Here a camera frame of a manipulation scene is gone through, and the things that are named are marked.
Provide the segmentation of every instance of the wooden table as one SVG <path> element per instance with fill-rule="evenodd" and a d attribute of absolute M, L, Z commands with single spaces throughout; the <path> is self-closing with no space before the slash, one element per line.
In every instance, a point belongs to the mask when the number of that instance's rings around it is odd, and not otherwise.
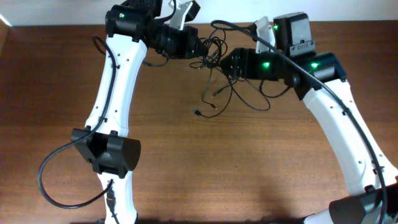
<path fill-rule="evenodd" d="M 208 36 L 209 25 L 195 26 Z M 43 158 L 83 128 L 96 98 L 104 57 L 91 35 L 103 26 L 12 27 L 0 60 L 0 223 L 90 223 L 105 216 L 104 201 L 63 210 L 37 186 Z M 398 166 L 398 22 L 313 22 L 317 51 L 332 51 L 346 69 L 356 104 L 373 136 Z M 237 32 L 229 49 L 254 47 Z M 146 60 L 163 59 L 149 51 Z M 142 67 L 131 107 L 129 137 L 142 143 L 133 175 L 141 218 L 244 221 L 302 217 L 348 195 L 322 129 L 294 91 L 257 112 L 237 97 L 221 116 L 200 101 L 209 70 L 173 60 Z M 218 72 L 212 91 L 225 84 Z M 247 83 L 237 90 L 265 106 Z M 267 83 L 266 92 L 284 88 Z M 227 91 L 214 100 L 222 107 Z M 62 203 L 101 191 L 96 174 L 76 149 L 50 161 L 48 193 Z"/>

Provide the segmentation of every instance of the white robotic arm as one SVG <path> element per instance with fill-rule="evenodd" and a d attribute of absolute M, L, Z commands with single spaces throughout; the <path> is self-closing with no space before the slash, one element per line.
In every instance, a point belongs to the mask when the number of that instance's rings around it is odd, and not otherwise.
<path fill-rule="evenodd" d="M 106 119 L 97 132 L 109 134 L 111 131 L 116 131 L 119 137 L 126 138 L 129 132 L 129 110 L 132 94 L 139 68 L 147 53 L 147 47 L 141 40 L 133 42 L 131 37 L 119 34 L 108 37 L 106 43 L 115 56 L 118 69 Z M 98 96 L 85 126 L 93 127 L 98 122 L 98 117 L 101 116 L 105 105 L 111 76 L 112 61 L 109 52 L 107 52 Z M 133 171 L 128 171 L 124 178 L 107 172 L 98 174 L 104 189 L 107 188 L 109 181 L 113 180 L 112 195 L 108 193 L 105 197 L 105 224 L 116 223 L 116 220 L 119 223 L 135 222 L 137 212 L 132 201 L 132 173 Z M 109 209 L 108 201 L 110 200 L 113 200 L 114 209 Z"/>
<path fill-rule="evenodd" d="M 333 80 L 325 84 L 331 88 L 346 105 L 349 105 L 354 117 L 366 133 L 366 137 L 370 140 L 378 156 L 380 166 L 383 167 L 382 174 L 386 185 L 396 184 L 398 170 L 382 153 L 362 119 L 351 94 L 349 83 L 347 81 Z M 305 95 L 303 102 L 318 120 L 322 130 L 325 132 L 338 159 L 341 170 L 343 171 L 346 188 L 349 194 L 351 196 L 365 194 L 366 188 L 369 186 L 380 189 L 379 177 L 377 176 L 374 163 L 370 159 L 371 156 L 368 153 L 368 149 L 352 122 L 330 94 L 324 89 L 315 91 L 312 88 Z M 363 223 L 374 224 L 375 220 L 379 220 L 379 215 L 380 206 L 373 211 L 373 216 L 369 217 L 368 221 L 364 220 Z M 317 223 L 334 224 L 329 210 L 309 216 L 304 220 L 304 224 Z"/>

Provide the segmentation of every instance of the black joint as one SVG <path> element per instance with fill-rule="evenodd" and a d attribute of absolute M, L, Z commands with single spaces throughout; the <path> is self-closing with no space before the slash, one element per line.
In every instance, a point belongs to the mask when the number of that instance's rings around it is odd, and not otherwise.
<path fill-rule="evenodd" d="M 368 185 L 364 189 L 366 193 L 371 193 L 376 190 L 373 185 Z"/>
<path fill-rule="evenodd" d="M 72 141 L 89 134 L 90 131 L 74 129 Z M 91 163 L 93 171 L 102 174 L 116 174 L 123 179 L 127 171 L 133 171 L 141 154 L 138 140 L 122 138 L 117 132 L 111 134 L 94 133 L 75 145 L 83 158 Z"/>

